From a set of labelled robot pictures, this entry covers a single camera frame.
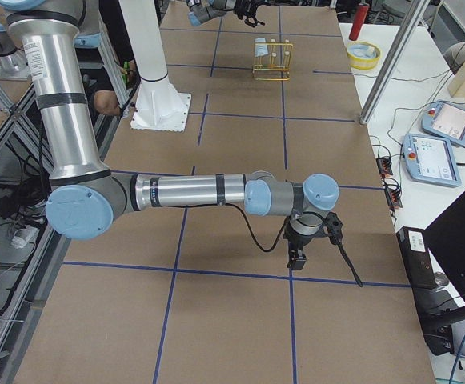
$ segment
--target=yellow test tube rack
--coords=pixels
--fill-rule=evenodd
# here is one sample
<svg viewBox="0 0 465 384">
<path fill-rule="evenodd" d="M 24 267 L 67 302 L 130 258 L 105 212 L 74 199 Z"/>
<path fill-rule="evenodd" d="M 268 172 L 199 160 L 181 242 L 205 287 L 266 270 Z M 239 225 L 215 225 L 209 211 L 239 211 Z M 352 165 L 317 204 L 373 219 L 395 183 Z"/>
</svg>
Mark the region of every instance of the yellow test tube rack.
<svg viewBox="0 0 465 384">
<path fill-rule="evenodd" d="M 289 80 L 293 45 L 288 40 L 276 42 L 255 39 L 253 75 L 255 80 L 283 82 Z"/>
</svg>

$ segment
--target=white table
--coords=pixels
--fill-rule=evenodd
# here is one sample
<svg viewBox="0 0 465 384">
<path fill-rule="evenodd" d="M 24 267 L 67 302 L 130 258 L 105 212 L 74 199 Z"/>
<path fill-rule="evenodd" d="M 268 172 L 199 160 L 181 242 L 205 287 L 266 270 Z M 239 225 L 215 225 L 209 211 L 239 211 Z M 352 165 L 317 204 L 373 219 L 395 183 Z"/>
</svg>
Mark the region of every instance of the white table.
<svg viewBox="0 0 465 384">
<path fill-rule="evenodd" d="M 351 24 L 341 24 L 340 27 L 344 42 L 347 44 L 349 43 L 347 37 L 351 29 Z M 397 31 L 397 26 L 365 25 L 360 32 L 358 41 L 374 43 L 382 51 L 382 58 L 373 70 L 352 70 L 355 74 L 355 85 L 362 105 L 366 101 L 375 79 L 356 74 L 364 74 L 372 77 L 378 74 L 383 64 L 384 55 L 387 54 L 390 49 Z M 390 129 L 393 122 L 396 108 L 420 108 L 434 100 L 465 102 L 465 99 L 454 99 L 449 96 L 447 84 L 452 80 L 452 76 L 450 76 L 450 72 L 446 73 L 447 70 L 447 64 L 443 60 L 439 49 L 433 43 L 429 33 L 423 27 L 417 28 L 412 36 L 410 44 L 399 60 L 399 64 L 392 74 L 392 77 L 401 79 L 424 79 L 438 74 L 445 74 L 424 82 L 390 80 L 367 126 L 369 134 L 379 138 L 381 144 L 386 146 L 391 151 L 391 154 L 398 154 L 400 151 L 400 145 L 387 136 L 387 131 Z M 408 132 L 422 133 L 419 129 L 420 120 L 418 116 L 419 110 L 399 110 L 396 114 L 394 129 L 391 131 L 391 135 L 401 142 L 404 135 Z M 373 144 L 378 143 L 377 138 L 371 138 Z M 377 154 L 379 149 L 373 147 L 373 150 L 375 154 Z M 465 149 L 454 148 L 453 151 L 457 162 L 465 162 Z M 379 150 L 379 153 L 381 156 L 387 154 L 383 148 Z M 399 166 L 399 158 L 393 157 L 392 159 L 392 170 L 395 172 L 394 178 L 400 181 L 403 190 L 403 208 L 396 211 L 397 222 L 395 223 L 395 230 L 398 230 L 402 226 L 426 228 L 465 191 L 465 167 L 460 167 L 459 170 L 462 185 L 457 188 L 448 188 L 414 182 L 410 179 L 405 164 L 402 163 L 401 166 Z M 433 263 L 434 270 L 439 270 L 439 266 L 434 260 Z M 452 297 L 458 295 L 454 287 L 448 287 L 448 290 Z M 464 304 L 461 299 L 456 301 L 459 305 Z M 430 359 L 435 376 L 437 378 L 449 378 L 454 356 L 445 354 L 436 357 L 430 353 Z M 456 370 L 455 379 L 465 382 L 465 370 Z"/>
</svg>

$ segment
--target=cardboard table surface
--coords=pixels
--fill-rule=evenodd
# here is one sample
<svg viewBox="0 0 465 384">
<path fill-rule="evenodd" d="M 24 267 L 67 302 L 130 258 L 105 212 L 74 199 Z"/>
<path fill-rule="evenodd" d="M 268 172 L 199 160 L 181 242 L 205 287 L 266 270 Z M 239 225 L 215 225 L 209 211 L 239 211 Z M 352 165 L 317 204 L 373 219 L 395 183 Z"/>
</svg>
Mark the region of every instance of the cardboard table surface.
<svg viewBox="0 0 465 384">
<path fill-rule="evenodd" d="M 72 242 L 15 382 L 430 383 L 433 373 L 379 181 L 335 11 L 261 7 L 195 29 L 171 2 L 161 32 L 170 80 L 192 93 L 182 133 L 124 119 L 106 163 L 156 175 L 250 173 L 340 185 L 335 211 L 355 285 L 326 239 L 286 268 L 231 207 L 121 217 Z M 288 82 L 251 75 L 254 39 L 295 44 Z M 270 245 L 283 218 L 250 218 Z"/>
</svg>

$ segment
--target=red bottle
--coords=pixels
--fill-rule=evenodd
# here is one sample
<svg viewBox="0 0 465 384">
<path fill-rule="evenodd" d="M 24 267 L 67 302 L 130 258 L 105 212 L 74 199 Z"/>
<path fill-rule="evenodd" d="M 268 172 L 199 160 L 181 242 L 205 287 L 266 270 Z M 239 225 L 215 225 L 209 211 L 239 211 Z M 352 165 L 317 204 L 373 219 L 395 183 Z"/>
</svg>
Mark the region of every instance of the red bottle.
<svg viewBox="0 0 465 384">
<path fill-rule="evenodd" d="M 353 21 L 353 26 L 351 27 L 349 37 L 352 42 L 359 38 L 360 29 L 362 28 L 363 22 L 366 19 L 367 11 L 369 11 L 369 4 L 361 2 L 359 6 L 357 6 L 355 20 Z"/>
</svg>

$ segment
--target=black band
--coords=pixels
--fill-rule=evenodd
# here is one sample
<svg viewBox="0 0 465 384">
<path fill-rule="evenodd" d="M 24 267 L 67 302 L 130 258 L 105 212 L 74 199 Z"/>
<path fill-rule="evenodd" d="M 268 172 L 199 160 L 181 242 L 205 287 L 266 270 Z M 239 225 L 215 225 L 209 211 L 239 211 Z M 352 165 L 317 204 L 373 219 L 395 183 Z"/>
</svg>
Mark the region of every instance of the black band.
<svg viewBox="0 0 465 384">
<path fill-rule="evenodd" d="M 111 176 L 111 179 L 118 184 L 118 186 L 120 187 L 120 189 L 123 192 L 124 203 L 123 203 L 122 213 L 124 213 L 126 211 L 126 209 L 127 209 L 127 192 L 126 192 L 126 189 L 123 187 L 122 183 L 117 178 Z"/>
<path fill-rule="evenodd" d="M 13 48 L 10 52 L 6 52 L 6 53 L 2 53 L 0 54 L 0 58 L 5 58 L 6 56 L 10 56 L 11 54 L 14 54 L 15 52 L 17 52 L 17 48 Z"/>
<path fill-rule="evenodd" d="M 111 170 L 101 170 L 94 174 L 84 174 L 81 176 L 74 176 L 72 178 L 52 178 L 50 184 L 52 186 L 68 186 L 73 184 L 81 184 L 82 182 L 91 182 L 100 178 L 111 176 Z"/>
<path fill-rule="evenodd" d="M 292 183 L 293 186 L 293 210 L 303 212 L 303 186 L 301 184 Z"/>
<path fill-rule="evenodd" d="M 138 174 L 133 175 L 130 178 L 130 204 L 133 206 L 133 210 L 139 211 L 138 200 L 136 199 L 136 182 L 138 181 Z"/>
<path fill-rule="evenodd" d="M 223 174 L 216 175 L 216 204 L 222 206 L 225 204 L 225 176 Z"/>
<path fill-rule="evenodd" d="M 157 80 L 148 80 L 148 79 L 146 79 L 146 78 L 141 78 L 141 76 L 140 76 L 140 78 L 141 78 L 142 80 L 145 80 L 146 82 L 160 82 L 161 80 L 165 79 L 166 76 L 168 76 L 168 72 L 166 72 L 166 74 L 165 74 L 162 78 L 158 78 Z"/>
<path fill-rule="evenodd" d="M 86 100 L 85 94 L 42 94 L 37 96 L 39 110 L 66 104 L 88 104 L 88 100 Z"/>
<path fill-rule="evenodd" d="M 21 22 L 22 20 L 57 20 L 59 22 L 68 22 L 73 26 L 79 27 L 78 19 L 73 18 L 69 14 L 62 14 L 60 12 L 49 12 L 47 10 L 23 10 L 14 12 L 6 18 L 6 23 L 11 26 L 14 22 Z"/>
<path fill-rule="evenodd" d="M 161 204 L 159 204 L 158 185 L 159 185 L 159 178 L 150 179 L 150 189 L 149 189 L 150 204 L 156 208 L 161 206 Z"/>
</svg>

